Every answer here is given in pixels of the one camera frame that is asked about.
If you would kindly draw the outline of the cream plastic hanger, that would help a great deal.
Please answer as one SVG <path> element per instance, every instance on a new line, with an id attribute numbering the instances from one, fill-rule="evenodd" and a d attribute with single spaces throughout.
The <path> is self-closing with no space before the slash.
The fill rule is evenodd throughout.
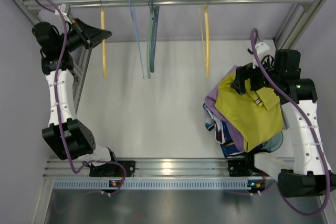
<path id="1" fill-rule="evenodd" d="M 100 20 L 101 20 L 101 29 L 105 30 L 105 8 L 103 7 L 102 0 L 101 0 L 101 8 L 100 8 Z M 101 43 L 102 47 L 102 70 L 103 70 L 103 77 L 107 78 L 107 60 L 106 60 L 106 40 L 104 39 Z"/>

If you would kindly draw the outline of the yellow-green trousers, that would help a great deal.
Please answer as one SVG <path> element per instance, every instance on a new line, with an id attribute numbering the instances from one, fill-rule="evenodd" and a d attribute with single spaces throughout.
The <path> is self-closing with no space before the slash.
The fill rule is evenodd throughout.
<path id="1" fill-rule="evenodd" d="M 271 88 L 239 95 L 230 87 L 235 77 L 232 73 L 220 84 L 216 105 L 242 133 L 245 151 L 250 152 L 282 131 L 280 100 Z"/>

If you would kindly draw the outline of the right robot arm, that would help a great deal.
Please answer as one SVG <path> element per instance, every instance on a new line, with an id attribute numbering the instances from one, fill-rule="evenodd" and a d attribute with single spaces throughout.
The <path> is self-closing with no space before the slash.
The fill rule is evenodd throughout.
<path id="1" fill-rule="evenodd" d="M 317 121 L 317 92 L 314 82 L 300 77 L 301 54 L 297 50 L 277 50 L 272 60 L 259 45 L 251 51 L 254 62 L 238 67 L 231 87 L 240 95 L 272 88 L 280 98 L 285 128 L 283 141 L 289 142 L 293 156 L 289 165 L 275 152 L 254 153 L 254 167 L 277 181 L 286 198 L 324 196 L 335 190 L 333 173 L 323 151 Z"/>

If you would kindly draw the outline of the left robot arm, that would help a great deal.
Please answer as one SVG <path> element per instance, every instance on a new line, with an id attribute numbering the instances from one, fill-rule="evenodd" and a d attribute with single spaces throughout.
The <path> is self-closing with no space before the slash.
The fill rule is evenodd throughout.
<path id="1" fill-rule="evenodd" d="M 81 46 L 92 49 L 112 33 L 87 25 L 79 18 L 66 22 L 65 28 L 62 34 L 48 22 L 32 28 L 41 46 L 41 69 L 50 97 L 50 118 L 42 130 L 43 139 L 75 174 L 89 168 L 91 177 L 130 177 L 135 161 L 119 162 L 110 148 L 96 144 L 92 131 L 77 118 L 73 98 L 75 64 L 70 53 Z"/>

